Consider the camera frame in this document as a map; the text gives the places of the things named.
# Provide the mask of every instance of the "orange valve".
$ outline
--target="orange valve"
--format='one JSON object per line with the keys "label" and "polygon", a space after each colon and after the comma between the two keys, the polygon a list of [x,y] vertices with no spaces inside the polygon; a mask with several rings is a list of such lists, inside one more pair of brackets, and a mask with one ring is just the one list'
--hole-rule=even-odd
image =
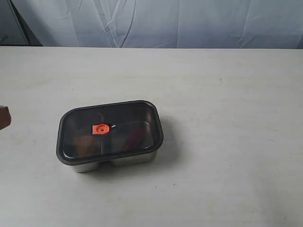
{"label": "orange valve", "polygon": [[110,130],[107,124],[93,125],[93,135],[103,135],[108,133]]}

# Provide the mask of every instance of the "white curtain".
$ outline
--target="white curtain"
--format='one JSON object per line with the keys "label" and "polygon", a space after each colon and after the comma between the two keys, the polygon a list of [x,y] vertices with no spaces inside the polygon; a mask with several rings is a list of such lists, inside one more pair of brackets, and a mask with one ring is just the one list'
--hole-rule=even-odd
{"label": "white curtain", "polygon": [[300,48],[303,0],[13,0],[44,46]]}

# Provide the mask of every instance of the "stainless steel container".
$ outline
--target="stainless steel container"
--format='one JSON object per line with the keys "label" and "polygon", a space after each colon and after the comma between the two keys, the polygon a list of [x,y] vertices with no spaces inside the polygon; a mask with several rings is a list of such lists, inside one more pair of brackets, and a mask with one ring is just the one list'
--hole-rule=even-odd
{"label": "stainless steel container", "polygon": [[82,107],[62,117],[57,157],[82,173],[105,161],[114,166],[150,162],[162,142],[159,115],[150,102]]}

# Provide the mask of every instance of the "clear plastic lid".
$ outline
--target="clear plastic lid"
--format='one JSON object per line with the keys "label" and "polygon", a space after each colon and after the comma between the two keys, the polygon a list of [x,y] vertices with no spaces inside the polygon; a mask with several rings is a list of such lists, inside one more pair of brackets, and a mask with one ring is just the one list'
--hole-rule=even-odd
{"label": "clear plastic lid", "polygon": [[149,102],[83,107],[61,119],[57,155],[66,164],[110,160],[151,152],[162,141],[159,116]]}

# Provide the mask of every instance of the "white table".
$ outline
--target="white table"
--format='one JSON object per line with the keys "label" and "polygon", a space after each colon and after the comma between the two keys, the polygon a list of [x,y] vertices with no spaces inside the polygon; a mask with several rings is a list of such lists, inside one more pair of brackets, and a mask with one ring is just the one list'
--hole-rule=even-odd
{"label": "white table", "polygon": [[[78,174],[60,118],[145,99],[149,164]],[[303,51],[0,48],[1,227],[303,226]]]}

